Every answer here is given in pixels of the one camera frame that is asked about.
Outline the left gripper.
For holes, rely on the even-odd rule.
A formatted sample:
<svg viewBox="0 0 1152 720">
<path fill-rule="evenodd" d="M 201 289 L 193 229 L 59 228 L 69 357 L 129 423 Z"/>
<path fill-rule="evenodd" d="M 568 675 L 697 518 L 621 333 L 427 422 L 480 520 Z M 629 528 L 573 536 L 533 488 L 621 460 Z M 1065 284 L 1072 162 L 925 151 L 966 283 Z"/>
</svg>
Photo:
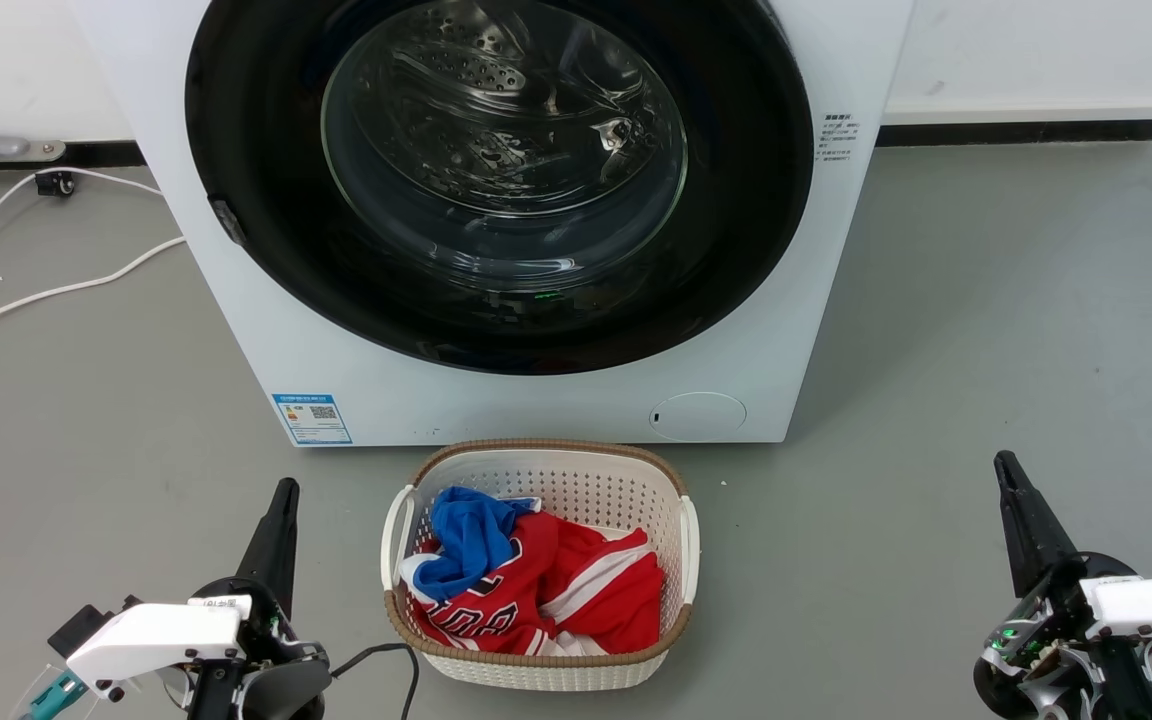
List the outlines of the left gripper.
<svg viewBox="0 0 1152 720">
<path fill-rule="evenodd" d="M 250 611 L 223 650 L 185 664 L 185 720 L 323 720 L 328 655 L 291 628 L 298 506 L 300 483 L 279 479 L 236 577 L 195 593 L 197 601 L 244 600 Z"/>
</svg>

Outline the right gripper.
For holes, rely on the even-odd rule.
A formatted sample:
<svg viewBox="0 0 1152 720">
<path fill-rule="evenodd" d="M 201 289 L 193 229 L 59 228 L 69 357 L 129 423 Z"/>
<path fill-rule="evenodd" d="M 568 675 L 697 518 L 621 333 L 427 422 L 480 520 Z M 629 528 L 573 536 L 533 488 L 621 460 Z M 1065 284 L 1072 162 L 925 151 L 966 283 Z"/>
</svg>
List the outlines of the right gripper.
<svg viewBox="0 0 1152 720">
<path fill-rule="evenodd" d="M 1002 720 L 1152 720 L 1152 638 L 1108 629 L 1085 638 L 1093 617 L 1079 588 L 1079 579 L 1143 575 L 1078 553 L 1015 452 L 996 452 L 993 470 L 1020 602 L 975 661 L 980 702 Z"/>
</svg>

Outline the white front-load washing machine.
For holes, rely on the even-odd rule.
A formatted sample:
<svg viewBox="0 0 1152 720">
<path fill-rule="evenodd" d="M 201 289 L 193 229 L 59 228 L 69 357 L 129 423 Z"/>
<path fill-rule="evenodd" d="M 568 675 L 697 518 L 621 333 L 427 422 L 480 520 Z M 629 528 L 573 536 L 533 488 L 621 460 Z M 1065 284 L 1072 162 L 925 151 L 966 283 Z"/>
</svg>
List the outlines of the white front-load washing machine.
<svg viewBox="0 0 1152 720">
<path fill-rule="evenodd" d="M 813 176 L 782 259 L 732 314 L 635 363 L 575 374 L 499 376 L 417 359 L 356 336 L 285 290 L 230 242 L 210 209 L 185 126 L 187 65 L 212 0 L 69 1 L 270 406 L 271 395 L 333 395 L 351 446 L 524 435 L 673 442 L 649 427 L 649 414 L 689 392 L 722 393 L 746 407 L 748 419 L 730 442 L 782 441 L 916 5 L 760 0 L 780 23 L 806 86 Z M 814 159 L 826 113 L 852 113 L 863 123 L 850 159 Z"/>
</svg>

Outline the round black washing machine door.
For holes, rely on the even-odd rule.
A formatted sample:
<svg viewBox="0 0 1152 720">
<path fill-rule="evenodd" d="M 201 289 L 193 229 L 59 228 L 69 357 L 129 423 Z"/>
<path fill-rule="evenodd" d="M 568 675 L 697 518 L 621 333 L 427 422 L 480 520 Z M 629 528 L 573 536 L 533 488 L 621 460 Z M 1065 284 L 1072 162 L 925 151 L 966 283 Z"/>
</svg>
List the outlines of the round black washing machine door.
<svg viewBox="0 0 1152 720">
<path fill-rule="evenodd" d="M 559 376 L 691 340 L 776 268 L 812 187 L 813 128 L 799 67 L 760 0 L 547 0 L 626 35 L 684 118 L 675 210 L 626 259 L 473 279 L 382 243 L 329 172 L 323 96 L 362 32 L 429 1 L 212 0 L 200 20 L 185 71 L 196 169 L 285 290 L 417 359 Z"/>
</svg>

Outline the blue energy label sticker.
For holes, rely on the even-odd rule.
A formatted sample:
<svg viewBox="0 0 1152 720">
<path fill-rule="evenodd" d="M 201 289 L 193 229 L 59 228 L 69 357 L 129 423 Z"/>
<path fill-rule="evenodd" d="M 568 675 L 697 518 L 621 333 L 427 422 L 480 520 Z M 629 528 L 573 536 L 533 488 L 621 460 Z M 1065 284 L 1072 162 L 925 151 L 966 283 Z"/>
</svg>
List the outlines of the blue energy label sticker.
<svg viewBox="0 0 1152 720">
<path fill-rule="evenodd" d="M 353 435 L 333 395 L 271 395 L 291 445 L 351 446 Z"/>
</svg>

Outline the blue cloth garment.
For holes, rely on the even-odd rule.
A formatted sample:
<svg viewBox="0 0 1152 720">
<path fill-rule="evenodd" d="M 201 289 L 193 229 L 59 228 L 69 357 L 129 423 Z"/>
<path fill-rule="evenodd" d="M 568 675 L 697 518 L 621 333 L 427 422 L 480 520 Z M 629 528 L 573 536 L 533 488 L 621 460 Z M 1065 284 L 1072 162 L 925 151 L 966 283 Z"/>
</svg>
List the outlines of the blue cloth garment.
<svg viewBox="0 0 1152 720">
<path fill-rule="evenodd" d="M 431 506 L 439 550 L 422 551 L 399 564 L 399 574 L 426 602 L 449 602 L 516 556 L 516 521 L 541 510 L 539 497 L 497 498 L 477 488 L 449 487 Z"/>
</svg>

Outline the red white basketball jersey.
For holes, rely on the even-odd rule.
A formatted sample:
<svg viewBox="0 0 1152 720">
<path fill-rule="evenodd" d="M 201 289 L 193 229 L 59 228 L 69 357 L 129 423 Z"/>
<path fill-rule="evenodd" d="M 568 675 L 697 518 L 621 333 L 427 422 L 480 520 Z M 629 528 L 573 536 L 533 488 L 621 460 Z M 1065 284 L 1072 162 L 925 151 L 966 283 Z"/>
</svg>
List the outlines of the red white basketball jersey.
<svg viewBox="0 0 1152 720">
<path fill-rule="evenodd" d="M 417 626 L 454 650 L 507 655 L 620 655 L 660 637 L 666 574 L 644 530 L 611 539 L 535 511 L 516 521 L 516 556 L 486 588 L 417 605 Z"/>
</svg>

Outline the white plastic laundry basket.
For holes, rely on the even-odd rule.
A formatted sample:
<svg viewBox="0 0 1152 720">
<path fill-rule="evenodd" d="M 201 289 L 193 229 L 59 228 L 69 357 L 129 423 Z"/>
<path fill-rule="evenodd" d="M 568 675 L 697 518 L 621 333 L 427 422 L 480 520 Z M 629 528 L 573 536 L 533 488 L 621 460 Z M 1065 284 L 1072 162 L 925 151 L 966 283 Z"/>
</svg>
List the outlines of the white plastic laundry basket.
<svg viewBox="0 0 1152 720">
<path fill-rule="evenodd" d="M 507 655 L 454 650 L 417 626 L 399 575 L 408 556 L 439 548 L 430 514 L 449 487 L 490 497 L 539 497 L 541 510 L 617 539 L 644 530 L 666 574 L 660 637 L 620 655 Z M 494 439 L 435 450 L 394 498 L 381 535 L 385 606 L 399 637 L 449 679 L 526 691 L 617 691 L 644 683 L 684 632 L 700 570 L 698 511 L 684 482 L 652 452 L 559 439 Z"/>
</svg>

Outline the round white filter cover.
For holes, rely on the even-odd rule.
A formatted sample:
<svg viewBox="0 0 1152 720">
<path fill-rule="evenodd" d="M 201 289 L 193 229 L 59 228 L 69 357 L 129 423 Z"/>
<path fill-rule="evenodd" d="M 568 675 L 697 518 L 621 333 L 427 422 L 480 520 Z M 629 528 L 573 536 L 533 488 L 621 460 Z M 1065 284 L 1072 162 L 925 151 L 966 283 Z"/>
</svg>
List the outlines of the round white filter cover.
<svg viewBox="0 0 1152 720">
<path fill-rule="evenodd" d="M 655 406 L 649 414 L 649 427 L 673 442 L 730 442 L 746 419 L 746 407 L 736 397 L 689 392 Z"/>
</svg>

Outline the small black text sticker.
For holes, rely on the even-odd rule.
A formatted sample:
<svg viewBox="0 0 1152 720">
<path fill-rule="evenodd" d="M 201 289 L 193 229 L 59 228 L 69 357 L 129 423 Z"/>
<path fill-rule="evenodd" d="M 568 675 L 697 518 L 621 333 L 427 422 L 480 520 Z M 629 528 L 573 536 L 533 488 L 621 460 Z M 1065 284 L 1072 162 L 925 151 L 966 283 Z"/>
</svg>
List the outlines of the small black text sticker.
<svg viewBox="0 0 1152 720">
<path fill-rule="evenodd" d="M 863 123 L 852 113 L 826 113 L 819 120 L 814 137 L 814 159 L 818 161 L 844 161 L 855 154 L 861 145 Z"/>
</svg>

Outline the stainless steel washer drum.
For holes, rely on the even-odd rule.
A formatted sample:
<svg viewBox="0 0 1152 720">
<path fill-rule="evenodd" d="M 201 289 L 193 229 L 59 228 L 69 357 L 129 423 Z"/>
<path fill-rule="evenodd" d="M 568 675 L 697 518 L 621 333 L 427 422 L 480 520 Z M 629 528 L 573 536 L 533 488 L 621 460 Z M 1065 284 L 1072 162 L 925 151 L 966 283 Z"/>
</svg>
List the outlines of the stainless steel washer drum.
<svg viewBox="0 0 1152 720">
<path fill-rule="evenodd" d="M 382 243 L 473 279 L 626 259 L 689 170 L 653 65 L 547 0 L 430 0 L 380 18 L 325 88 L 320 141 Z"/>
</svg>

